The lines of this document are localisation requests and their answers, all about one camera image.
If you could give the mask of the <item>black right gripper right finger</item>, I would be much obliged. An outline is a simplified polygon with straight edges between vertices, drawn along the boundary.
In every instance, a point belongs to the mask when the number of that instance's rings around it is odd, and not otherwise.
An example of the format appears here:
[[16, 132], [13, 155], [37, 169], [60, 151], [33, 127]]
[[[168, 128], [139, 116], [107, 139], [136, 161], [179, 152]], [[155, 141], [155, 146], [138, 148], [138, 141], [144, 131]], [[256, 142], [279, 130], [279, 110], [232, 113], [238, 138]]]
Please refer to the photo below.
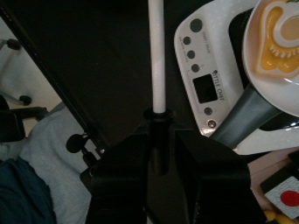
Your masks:
[[175, 163], [188, 224], [266, 224], [248, 164], [232, 149], [191, 130], [179, 130]]

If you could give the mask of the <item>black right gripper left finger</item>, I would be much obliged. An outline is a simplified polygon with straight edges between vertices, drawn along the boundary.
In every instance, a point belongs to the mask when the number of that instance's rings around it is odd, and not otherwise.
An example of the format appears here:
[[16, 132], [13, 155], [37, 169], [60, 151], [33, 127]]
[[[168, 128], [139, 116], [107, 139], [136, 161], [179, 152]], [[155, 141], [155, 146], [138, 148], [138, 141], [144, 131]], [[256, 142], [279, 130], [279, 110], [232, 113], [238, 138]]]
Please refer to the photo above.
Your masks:
[[150, 128], [140, 127], [91, 170], [86, 224], [146, 224]]

